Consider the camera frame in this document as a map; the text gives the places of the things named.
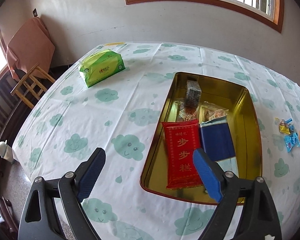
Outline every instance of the white tablecloth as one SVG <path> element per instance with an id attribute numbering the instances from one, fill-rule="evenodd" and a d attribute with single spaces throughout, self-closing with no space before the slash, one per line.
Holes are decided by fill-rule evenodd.
<path id="1" fill-rule="evenodd" d="M 104 49 L 120 53 L 126 70 L 87 88 L 78 61 L 42 97 L 18 133 L 12 148 L 31 181 L 37 176 L 60 178 L 101 147 L 106 164 L 83 203 L 101 238 L 197 239 L 215 206 L 151 194 L 139 183 L 174 73 L 197 73 L 249 89 L 262 138 L 263 177 L 279 214 L 283 239 L 295 233 L 300 226 L 300 147 L 287 153 L 275 117 L 293 118 L 299 132 L 296 83 L 245 58 L 182 44 L 100 45 L 82 59 Z M 123 150 L 122 145 L 128 144 L 129 155 L 125 155 L 127 147 Z M 65 219 L 60 201 L 57 207 Z M 238 206 L 226 239 L 234 235 L 241 210 Z"/>

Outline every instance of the pink towel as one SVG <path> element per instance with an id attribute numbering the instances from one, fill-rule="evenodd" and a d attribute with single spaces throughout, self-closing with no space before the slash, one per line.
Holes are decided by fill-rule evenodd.
<path id="1" fill-rule="evenodd" d="M 39 17 L 27 20 L 7 46 L 7 62 L 13 79 L 19 81 L 15 69 L 28 72 L 34 65 L 48 73 L 55 46 Z M 35 71 L 34 75 L 43 78 Z"/>

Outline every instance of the tissue pack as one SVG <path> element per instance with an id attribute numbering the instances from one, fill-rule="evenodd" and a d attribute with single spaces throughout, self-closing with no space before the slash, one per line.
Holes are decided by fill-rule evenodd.
<path id="1" fill-rule="evenodd" d="M 78 69 L 87 87 L 91 87 L 125 67 L 121 55 L 107 49 L 85 58 Z"/>

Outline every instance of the orange candy wrapper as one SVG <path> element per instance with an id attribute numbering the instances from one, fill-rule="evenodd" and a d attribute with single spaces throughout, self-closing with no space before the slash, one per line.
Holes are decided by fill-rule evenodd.
<path id="1" fill-rule="evenodd" d="M 168 185 L 179 189 L 203 185 L 194 167 L 193 151 L 200 148 L 199 121 L 162 122 L 168 148 Z"/>

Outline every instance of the metal tin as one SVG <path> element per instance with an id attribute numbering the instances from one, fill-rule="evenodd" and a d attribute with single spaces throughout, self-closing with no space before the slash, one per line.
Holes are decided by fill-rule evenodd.
<path id="1" fill-rule="evenodd" d="M 234 150 L 236 153 L 239 177 L 255 179 L 262 175 L 262 147 L 256 111 L 247 88 L 218 78 L 176 73 L 163 106 L 154 138 L 143 168 L 140 184 L 148 192 L 183 200 L 191 203 L 216 205 L 217 203 L 205 192 L 204 186 L 166 189 L 168 161 L 166 143 L 161 122 L 175 122 L 178 113 L 178 100 L 186 93 L 186 80 L 197 80 L 202 95 L 200 103 L 208 101 L 229 109 L 227 116 Z"/>

